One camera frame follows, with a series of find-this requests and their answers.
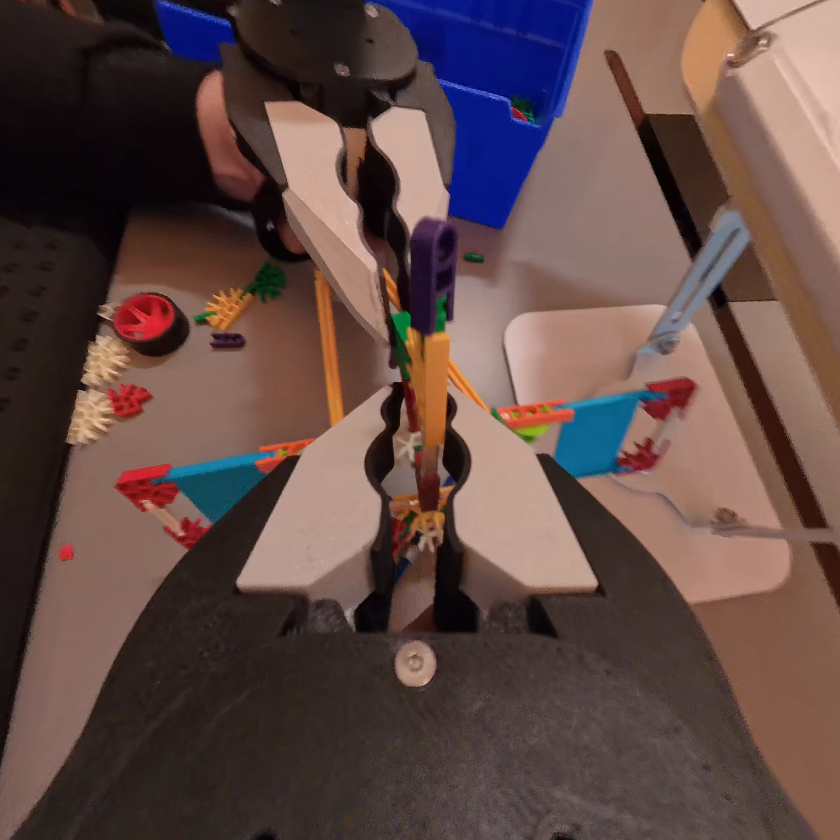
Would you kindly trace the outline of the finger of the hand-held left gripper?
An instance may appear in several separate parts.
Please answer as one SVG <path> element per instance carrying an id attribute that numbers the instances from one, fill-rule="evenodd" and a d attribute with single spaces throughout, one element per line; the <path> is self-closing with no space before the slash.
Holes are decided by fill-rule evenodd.
<path id="1" fill-rule="evenodd" d="M 425 218 L 448 219 L 449 191 L 427 115 L 393 107 L 366 130 L 366 227 L 392 252 L 402 305 L 410 303 L 411 240 Z"/>
<path id="2" fill-rule="evenodd" d="M 301 101 L 265 103 L 287 188 L 289 226 L 357 322 L 390 344 L 380 271 L 362 230 L 361 209 L 340 179 L 341 127 Z"/>

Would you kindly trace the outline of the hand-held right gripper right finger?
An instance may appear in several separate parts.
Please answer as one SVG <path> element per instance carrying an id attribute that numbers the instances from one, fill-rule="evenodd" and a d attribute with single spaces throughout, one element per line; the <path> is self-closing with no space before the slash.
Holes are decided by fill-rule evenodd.
<path id="1" fill-rule="evenodd" d="M 455 483 L 437 550 L 437 630 L 473 632 L 501 603 L 594 593 L 598 580 L 538 455 L 459 392 L 448 395 L 445 432 L 443 466 Z"/>

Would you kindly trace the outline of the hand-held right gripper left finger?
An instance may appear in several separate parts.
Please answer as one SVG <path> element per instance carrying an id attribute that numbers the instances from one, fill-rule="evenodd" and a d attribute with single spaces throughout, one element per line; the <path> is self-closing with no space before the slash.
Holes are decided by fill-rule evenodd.
<path id="1" fill-rule="evenodd" d="M 243 593 L 334 601 L 362 632 L 387 630 L 395 563 L 382 482 L 403 386 L 381 388 L 306 447 L 237 579 Z"/>

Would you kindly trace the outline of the colourful construction toy airplane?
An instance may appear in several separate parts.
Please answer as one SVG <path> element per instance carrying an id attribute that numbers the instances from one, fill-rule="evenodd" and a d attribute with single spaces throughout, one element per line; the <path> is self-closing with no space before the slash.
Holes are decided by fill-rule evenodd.
<path id="1" fill-rule="evenodd" d="M 419 271 L 413 271 L 410 303 L 400 303 L 396 284 L 384 273 L 385 288 L 394 311 L 388 322 L 394 329 L 396 363 L 403 382 L 416 398 L 426 456 L 432 443 L 443 444 L 443 360 L 450 340 L 446 331 L 452 315 L 455 289 L 454 257 L 456 236 L 444 223 L 421 224 L 423 231 L 411 243 L 413 257 L 419 258 Z M 316 272 L 318 320 L 322 357 L 328 387 L 330 423 L 343 419 L 338 351 L 329 283 Z M 639 389 L 613 393 L 577 403 L 538 402 L 490 409 L 478 398 L 447 355 L 448 377 L 458 392 L 468 396 L 502 425 L 526 443 L 559 425 L 560 464 L 575 478 L 633 475 L 650 471 L 664 457 L 670 443 L 668 423 L 678 422 L 689 410 L 698 385 L 687 377 L 648 381 Z M 655 421 L 655 433 L 621 449 L 637 410 Z M 170 465 L 125 471 L 115 488 L 141 510 L 153 510 L 164 522 L 168 506 L 183 494 L 209 522 L 217 522 L 262 478 L 284 460 L 299 456 L 314 438 L 263 447 L 258 453 L 225 458 L 183 468 Z M 426 458 L 432 471 L 437 461 Z M 209 526 L 200 519 L 184 518 L 167 522 L 164 530 L 184 548 L 190 549 Z"/>

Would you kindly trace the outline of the person's left forearm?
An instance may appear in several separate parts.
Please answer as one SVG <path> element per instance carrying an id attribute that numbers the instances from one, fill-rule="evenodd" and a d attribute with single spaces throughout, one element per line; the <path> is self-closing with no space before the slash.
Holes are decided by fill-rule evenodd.
<path id="1" fill-rule="evenodd" d="M 131 25 L 24 2 L 2 2 L 1 36 L 3 192 L 229 203 L 196 115 L 212 66 Z"/>

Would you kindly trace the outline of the person's left hand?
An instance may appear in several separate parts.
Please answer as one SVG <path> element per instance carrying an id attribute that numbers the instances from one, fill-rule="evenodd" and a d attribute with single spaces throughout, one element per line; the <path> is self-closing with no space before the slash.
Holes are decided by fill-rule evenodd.
<path id="1" fill-rule="evenodd" d="M 220 70 L 211 71 L 202 80 L 195 107 L 198 131 L 215 186 L 236 202 L 252 203 L 265 178 L 238 147 L 235 130 L 228 120 Z"/>

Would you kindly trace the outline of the green fan connector piece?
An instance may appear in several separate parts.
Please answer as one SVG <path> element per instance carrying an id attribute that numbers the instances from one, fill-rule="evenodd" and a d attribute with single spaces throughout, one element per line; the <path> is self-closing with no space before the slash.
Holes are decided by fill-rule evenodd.
<path id="1" fill-rule="evenodd" d="M 287 287 L 287 276 L 281 263 L 269 259 L 257 271 L 254 279 L 245 289 L 244 296 L 250 295 L 266 303 L 281 296 Z"/>

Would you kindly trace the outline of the yellow connector with green rod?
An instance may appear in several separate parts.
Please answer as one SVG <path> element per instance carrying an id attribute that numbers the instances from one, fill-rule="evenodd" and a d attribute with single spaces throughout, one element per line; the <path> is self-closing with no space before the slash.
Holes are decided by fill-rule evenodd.
<path id="1" fill-rule="evenodd" d="M 221 290 L 213 295 L 212 300 L 206 302 L 204 310 L 194 315 L 192 320 L 196 325 L 207 326 L 216 332 L 227 332 L 253 299 L 254 293 L 249 290 Z"/>

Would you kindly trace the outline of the white metal stand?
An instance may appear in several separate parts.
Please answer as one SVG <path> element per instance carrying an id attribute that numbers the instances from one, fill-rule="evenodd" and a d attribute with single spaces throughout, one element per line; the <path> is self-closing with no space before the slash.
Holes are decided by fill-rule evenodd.
<path id="1" fill-rule="evenodd" d="M 722 208 L 670 305 L 525 313 L 505 331 L 519 403 L 574 419 L 553 459 L 663 566 L 692 604 L 778 589 L 797 543 L 838 550 L 838 528 L 781 524 L 694 314 L 750 245 Z"/>

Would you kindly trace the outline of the red toy wheel black tyre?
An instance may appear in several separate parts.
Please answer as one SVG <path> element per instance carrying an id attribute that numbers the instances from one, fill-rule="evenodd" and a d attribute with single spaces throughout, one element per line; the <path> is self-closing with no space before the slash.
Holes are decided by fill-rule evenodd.
<path id="1" fill-rule="evenodd" d="M 146 358 L 176 352 L 190 334 L 184 312 L 157 292 L 143 292 L 122 302 L 112 315 L 112 328 L 121 341 Z"/>

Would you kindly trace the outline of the red fan connector piece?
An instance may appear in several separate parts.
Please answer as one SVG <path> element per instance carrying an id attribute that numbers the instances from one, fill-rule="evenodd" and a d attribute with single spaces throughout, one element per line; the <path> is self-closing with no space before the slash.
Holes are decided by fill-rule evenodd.
<path id="1" fill-rule="evenodd" d="M 142 386 L 134 384 L 119 384 L 117 389 L 108 389 L 112 413 L 119 419 L 128 419 L 141 415 L 144 405 L 153 395 Z"/>

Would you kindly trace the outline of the white snowflake connector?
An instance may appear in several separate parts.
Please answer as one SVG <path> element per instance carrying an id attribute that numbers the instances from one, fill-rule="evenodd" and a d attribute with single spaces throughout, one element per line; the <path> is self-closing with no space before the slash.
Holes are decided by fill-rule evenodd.
<path id="1" fill-rule="evenodd" d="M 110 397 L 105 392 L 79 390 L 66 434 L 68 445 L 88 445 L 107 434 L 115 424 Z"/>
<path id="2" fill-rule="evenodd" d="M 130 363 L 130 350 L 123 341 L 100 334 L 88 344 L 80 382 L 90 389 L 106 388 L 120 379 Z"/>

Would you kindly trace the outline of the wooden board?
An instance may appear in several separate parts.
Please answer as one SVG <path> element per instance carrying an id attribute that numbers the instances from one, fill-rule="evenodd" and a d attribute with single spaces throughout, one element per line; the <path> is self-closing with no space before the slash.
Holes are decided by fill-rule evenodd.
<path id="1" fill-rule="evenodd" d="M 835 424 L 839 419 L 838 330 L 829 331 L 808 300 L 717 104 L 726 54 L 752 28 L 810 2 L 704 2 L 682 47 L 679 67 L 688 97 L 718 173 L 751 232 L 759 262 L 783 304 Z"/>

